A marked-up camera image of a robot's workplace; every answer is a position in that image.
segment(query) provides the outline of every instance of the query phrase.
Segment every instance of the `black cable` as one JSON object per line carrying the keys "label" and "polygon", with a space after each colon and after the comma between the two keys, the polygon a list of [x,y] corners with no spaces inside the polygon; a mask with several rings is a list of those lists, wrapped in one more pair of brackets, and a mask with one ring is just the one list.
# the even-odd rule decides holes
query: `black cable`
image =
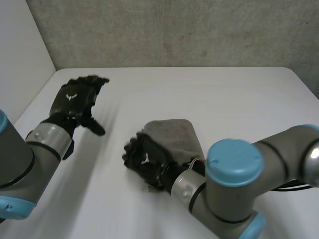
{"label": "black cable", "polygon": [[279,189],[279,188],[291,188],[291,187],[297,187],[297,186],[302,186],[302,185],[305,185],[305,183],[300,182],[297,179],[295,179],[295,180],[292,180],[292,181],[290,181],[288,183],[285,183],[285,184],[277,187],[276,189]]}
{"label": "black cable", "polygon": [[299,187],[299,188],[273,189],[272,191],[275,191],[275,192],[292,192],[292,191],[299,191],[299,190],[304,190],[304,189],[309,189],[309,188],[312,188],[312,186],[304,186],[304,187]]}

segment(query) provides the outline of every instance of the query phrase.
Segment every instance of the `grey textured wall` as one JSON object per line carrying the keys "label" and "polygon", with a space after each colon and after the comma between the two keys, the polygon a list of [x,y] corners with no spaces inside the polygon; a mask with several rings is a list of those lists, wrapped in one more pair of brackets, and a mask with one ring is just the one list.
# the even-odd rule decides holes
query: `grey textured wall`
{"label": "grey textured wall", "polygon": [[57,69],[284,66],[319,97],[319,0],[27,0]]}

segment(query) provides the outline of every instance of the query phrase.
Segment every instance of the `light blue joint cap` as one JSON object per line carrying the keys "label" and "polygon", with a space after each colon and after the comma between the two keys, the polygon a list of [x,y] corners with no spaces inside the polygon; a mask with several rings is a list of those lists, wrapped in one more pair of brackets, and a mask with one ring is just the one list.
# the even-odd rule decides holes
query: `light blue joint cap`
{"label": "light blue joint cap", "polygon": [[304,124],[304,125],[302,125],[302,126],[304,126],[304,127],[309,127],[309,128],[313,128],[314,130],[319,131],[319,127],[318,127],[318,126],[315,126],[315,125],[313,125],[313,124]]}
{"label": "light blue joint cap", "polygon": [[259,150],[243,140],[225,139],[208,151],[206,175],[225,187],[242,187],[254,182],[263,172]]}
{"label": "light blue joint cap", "polygon": [[0,218],[25,219],[30,216],[36,203],[9,196],[0,196]]}
{"label": "light blue joint cap", "polygon": [[5,112],[0,109],[0,134],[6,129],[8,125],[8,117],[6,116]]}
{"label": "light blue joint cap", "polygon": [[265,218],[258,213],[238,239],[257,239],[265,224]]}

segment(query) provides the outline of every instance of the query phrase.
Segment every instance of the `robotic hand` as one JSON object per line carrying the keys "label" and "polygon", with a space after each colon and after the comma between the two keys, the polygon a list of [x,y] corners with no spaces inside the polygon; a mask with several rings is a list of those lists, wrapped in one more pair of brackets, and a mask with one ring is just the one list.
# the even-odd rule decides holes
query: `robotic hand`
{"label": "robotic hand", "polygon": [[24,141],[0,110],[0,218],[24,219],[32,212],[61,159],[73,152],[78,126],[103,136],[91,108],[109,80],[98,76],[71,79],[59,90],[48,119]]}
{"label": "robotic hand", "polygon": [[254,144],[219,141],[208,152],[205,175],[178,165],[144,135],[131,139],[124,150],[126,167],[150,185],[164,187],[222,239],[259,236],[266,223],[253,210],[259,195],[319,187],[319,127],[313,125],[292,127]]}

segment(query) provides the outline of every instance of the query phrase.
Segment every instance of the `white wall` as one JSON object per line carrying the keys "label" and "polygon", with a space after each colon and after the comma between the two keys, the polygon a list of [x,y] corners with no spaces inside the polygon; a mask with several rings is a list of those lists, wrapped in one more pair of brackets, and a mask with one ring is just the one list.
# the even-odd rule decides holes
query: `white wall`
{"label": "white wall", "polygon": [[54,72],[25,0],[0,0],[0,108],[12,123]]}

